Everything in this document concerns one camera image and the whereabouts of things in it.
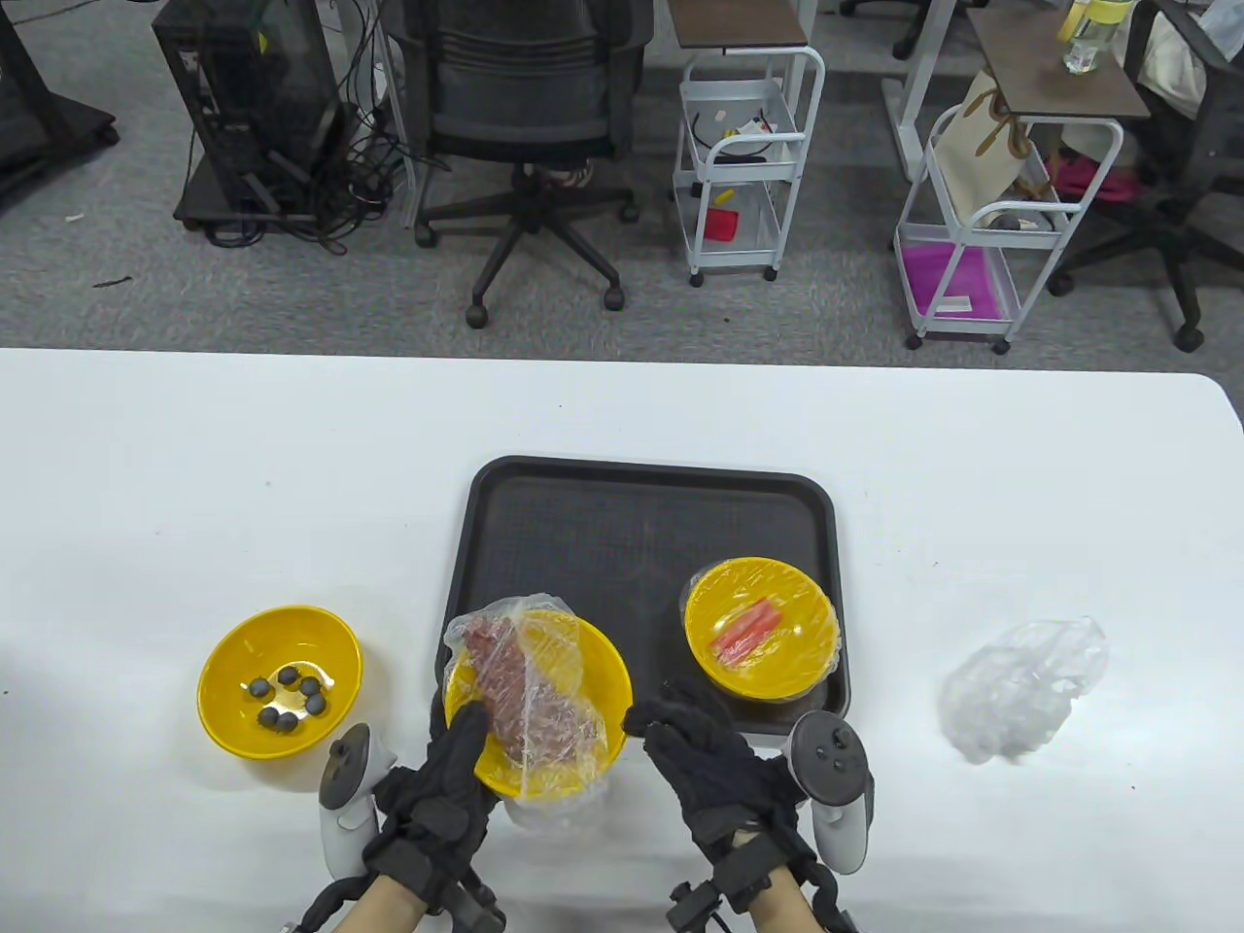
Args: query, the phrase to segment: tote bag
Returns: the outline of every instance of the tote bag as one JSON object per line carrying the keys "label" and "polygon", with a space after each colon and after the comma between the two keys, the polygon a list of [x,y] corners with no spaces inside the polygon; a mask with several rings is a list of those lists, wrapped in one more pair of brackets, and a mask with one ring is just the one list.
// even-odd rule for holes
{"label": "tote bag", "polygon": [[1033,143],[1006,107],[989,68],[977,75],[959,112],[933,147],[959,223],[1010,188]]}

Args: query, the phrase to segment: black tray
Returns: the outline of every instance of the black tray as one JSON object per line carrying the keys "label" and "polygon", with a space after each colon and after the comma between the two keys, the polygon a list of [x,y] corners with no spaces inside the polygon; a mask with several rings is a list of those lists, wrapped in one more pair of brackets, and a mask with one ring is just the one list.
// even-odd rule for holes
{"label": "black tray", "polygon": [[[785,735],[810,709],[851,702],[833,505],[804,476],[505,457],[471,483],[445,622],[506,596],[547,592],[626,659],[636,697],[666,679],[712,683],[683,634],[678,595],[728,557],[774,557],[816,580],[842,628],[837,669],[791,703],[720,693],[743,731]],[[449,659],[437,653],[437,680]]]}

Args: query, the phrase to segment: hand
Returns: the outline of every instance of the hand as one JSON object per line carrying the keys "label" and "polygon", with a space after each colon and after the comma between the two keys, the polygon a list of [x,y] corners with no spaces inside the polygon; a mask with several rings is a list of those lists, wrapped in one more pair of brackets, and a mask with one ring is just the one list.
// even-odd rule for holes
{"label": "hand", "polygon": [[718,861],[734,842],[733,831],[730,838],[705,838],[705,832],[714,835],[705,826],[714,815],[718,822],[723,817],[738,822],[735,830],[766,829],[799,837],[795,807],[805,795],[790,776],[786,759],[758,758],[708,688],[690,682],[662,684],[659,698],[632,707],[622,728],[643,739],[644,751],[673,787],[683,820],[709,861]]}
{"label": "hand", "polygon": [[372,791],[386,819],[363,850],[363,863],[373,876],[406,886],[432,912],[442,907],[449,886],[479,884],[470,861],[498,802],[475,776],[488,729],[488,710],[478,702],[463,707],[445,728],[438,698],[423,766],[394,768]]}

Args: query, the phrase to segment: meat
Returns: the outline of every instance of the meat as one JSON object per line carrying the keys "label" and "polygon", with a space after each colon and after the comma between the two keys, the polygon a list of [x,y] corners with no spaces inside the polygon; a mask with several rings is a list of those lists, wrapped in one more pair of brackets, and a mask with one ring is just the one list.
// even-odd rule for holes
{"label": "meat", "polygon": [[728,624],[709,643],[709,651],[724,667],[739,667],[769,641],[781,621],[781,610],[769,600],[761,600]]}
{"label": "meat", "polygon": [[595,749],[597,722],[529,662],[513,620],[476,616],[462,634],[493,734],[516,764],[575,761]]}

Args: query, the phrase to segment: chair backrest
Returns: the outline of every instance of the chair backrest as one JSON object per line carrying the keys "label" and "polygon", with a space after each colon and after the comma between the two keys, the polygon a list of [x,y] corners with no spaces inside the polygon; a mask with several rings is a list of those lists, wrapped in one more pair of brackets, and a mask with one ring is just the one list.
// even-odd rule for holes
{"label": "chair backrest", "polygon": [[1244,51],[1237,52],[1229,71],[1207,70],[1186,170],[1210,179],[1215,190],[1244,197]]}
{"label": "chair backrest", "polygon": [[636,0],[401,1],[394,39],[417,152],[569,162],[629,148],[651,37],[636,27]]}
{"label": "chair backrest", "polygon": [[[1187,122],[1169,107],[1164,107],[1167,113],[1163,108],[1151,108],[1153,119],[1137,127],[1142,146],[1151,154],[1159,154],[1159,170],[1189,197],[1209,190],[1244,195],[1244,51],[1237,51],[1228,62],[1182,4],[1144,0],[1133,17],[1125,62],[1125,71],[1133,81],[1159,11],[1204,68],[1205,95],[1191,133],[1184,129]],[[1154,96],[1146,95],[1146,100]]]}

